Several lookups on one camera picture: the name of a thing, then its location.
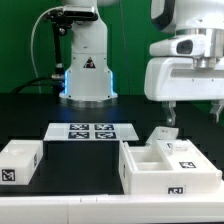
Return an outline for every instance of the green wall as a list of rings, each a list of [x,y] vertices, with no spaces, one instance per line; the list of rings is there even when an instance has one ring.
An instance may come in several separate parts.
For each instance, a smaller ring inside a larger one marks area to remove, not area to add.
[[[101,17],[109,30],[108,65],[114,72],[114,86],[117,93],[143,94],[145,70],[149,61],[149,45],[166,38],[166,34],[159,33],[150,23],[150,0],[121,1],[124,30],[122,30],[119,4],[100,8]],[[0,92],[8,93],[13,88],[35,78],[30,57],[30,36],[33,25],[41,13],[61,5],[61,1],[1,0],[0,5],[2,9]],[[40,76],[50,75],[54,72],[54,48],[50,22],[41,22],[35,37],[34,52],[39,74]],[[66,68],[70,64],[70,38],[71,34],[61,40]],[[25,90],[25,92],[36,91],[37,88],[33,87]]]

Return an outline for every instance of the white box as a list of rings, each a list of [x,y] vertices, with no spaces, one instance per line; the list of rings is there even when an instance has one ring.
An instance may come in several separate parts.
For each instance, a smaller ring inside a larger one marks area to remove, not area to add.
[[[11,140],[0,153],[0,184],[29,184],[42,157],[42,141]]]
[[[149,147],[120,142],[119,174],[132,195],[215,193],[222,182],[222,172],[189,140],[157,140]]]

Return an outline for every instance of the black table surface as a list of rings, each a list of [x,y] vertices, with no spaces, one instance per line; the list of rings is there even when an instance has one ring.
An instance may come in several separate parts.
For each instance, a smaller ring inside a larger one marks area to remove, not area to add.
[[[224,170],[224,128],[208,121],[207,115],[189,102],[177,103],[175,110],[179,138],[191,140],[218,169]],[[132,123],[139,141],[130,144],[143,146],[155,127],[166,126],[166,117],[161,104],[149,101],[145,96],[119,96],[118,103],[114,106],[80,109],[61,105],[50,94],[0,94],[1,149],[11,139],[43,140],[49,123]],[[101,143],[96,146],[98,151],[87,150],[87,145],[72,155],[76,158],[74,162],[71,161],[71,153],[74,153],[72,144],[86,143],[47,144],[42,162],[31,183],[28,186],[0,186],[0,196],[123,193],[117,171],[116,143]],[[63,152],[63,147],[67,148],[66,153]],[[86,164],[93,173],[83,169],[80,163],[82,158],[87,158]],[[99,165],[101,158],[104,166]],[[73,169],[73,173],[60,174],[59,166],[67,169],[64,172]]]

